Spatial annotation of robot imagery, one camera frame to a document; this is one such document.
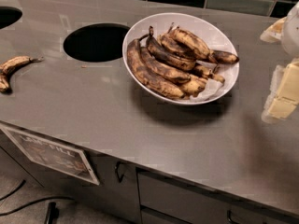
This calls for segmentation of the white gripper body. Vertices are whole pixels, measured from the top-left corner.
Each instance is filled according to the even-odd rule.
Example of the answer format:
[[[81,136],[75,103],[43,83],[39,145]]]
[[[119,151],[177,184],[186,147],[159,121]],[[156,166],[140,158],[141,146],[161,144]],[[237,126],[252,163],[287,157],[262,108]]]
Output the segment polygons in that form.
[[[281,44],[290,56],[299,57],[299,2],[286,17],[282,28]]]

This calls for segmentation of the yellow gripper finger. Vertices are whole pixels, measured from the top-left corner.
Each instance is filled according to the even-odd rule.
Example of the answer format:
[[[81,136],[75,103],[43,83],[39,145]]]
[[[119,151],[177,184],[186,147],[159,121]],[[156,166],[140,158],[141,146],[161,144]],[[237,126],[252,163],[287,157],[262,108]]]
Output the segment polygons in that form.
[[[286,18],[281,18],[278,21],[271,24],[260,35],[260,39],[264,42],[274,43],[281,39],[282,28]]]
[[[270,94],[261,115],[262,121],[276,123],[286,119],[299,105],[299,62],[278,65],[273,73]]]

